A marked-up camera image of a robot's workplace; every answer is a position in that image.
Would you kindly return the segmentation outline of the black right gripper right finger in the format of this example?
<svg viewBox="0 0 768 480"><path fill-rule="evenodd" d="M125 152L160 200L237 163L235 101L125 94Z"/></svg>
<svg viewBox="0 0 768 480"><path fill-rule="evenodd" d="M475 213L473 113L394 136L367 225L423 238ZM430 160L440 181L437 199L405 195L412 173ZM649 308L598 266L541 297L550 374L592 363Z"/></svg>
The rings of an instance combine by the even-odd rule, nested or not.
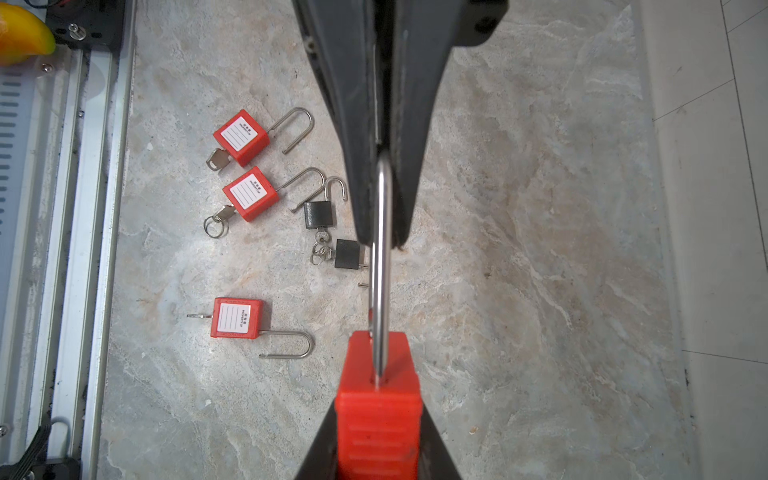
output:
<svg viewBox="0 0 768 480"><path fill-rule="evenodd" d="M451 50L487 41L507 1L396 1L386 150L394 180L392 245L409 236L436 96Z"/></svg>

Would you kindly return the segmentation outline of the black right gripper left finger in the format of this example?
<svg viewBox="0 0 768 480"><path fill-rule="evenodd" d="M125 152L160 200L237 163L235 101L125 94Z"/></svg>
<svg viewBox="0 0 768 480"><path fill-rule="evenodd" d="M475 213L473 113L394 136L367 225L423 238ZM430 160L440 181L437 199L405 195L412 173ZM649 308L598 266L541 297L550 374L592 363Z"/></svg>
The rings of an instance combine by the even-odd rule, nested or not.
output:
<svg viewBox="0 0 768 480"><path fill-rule="evenodd" d="M371 1L295 1L293 7L341 145L357 239L369 246L377 163L374 5Z"/></svg>

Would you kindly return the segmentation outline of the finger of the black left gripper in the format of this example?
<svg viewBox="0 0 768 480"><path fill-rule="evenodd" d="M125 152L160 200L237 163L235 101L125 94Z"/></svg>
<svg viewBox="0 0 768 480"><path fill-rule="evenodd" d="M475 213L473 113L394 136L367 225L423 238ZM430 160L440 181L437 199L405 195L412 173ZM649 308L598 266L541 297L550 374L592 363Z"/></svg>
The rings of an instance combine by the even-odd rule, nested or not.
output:
<svg viewBox="0 0 768 480"><path fill-rule="evenodd" d="M417 479L462 479L426 405L423 405L420 421Z"/></svg>
<svg viewBox="0 0 768 480"><path fill-rule="evenodd" d="M337 447L337 414L332 401L294 479L336 480Z"/></svg>

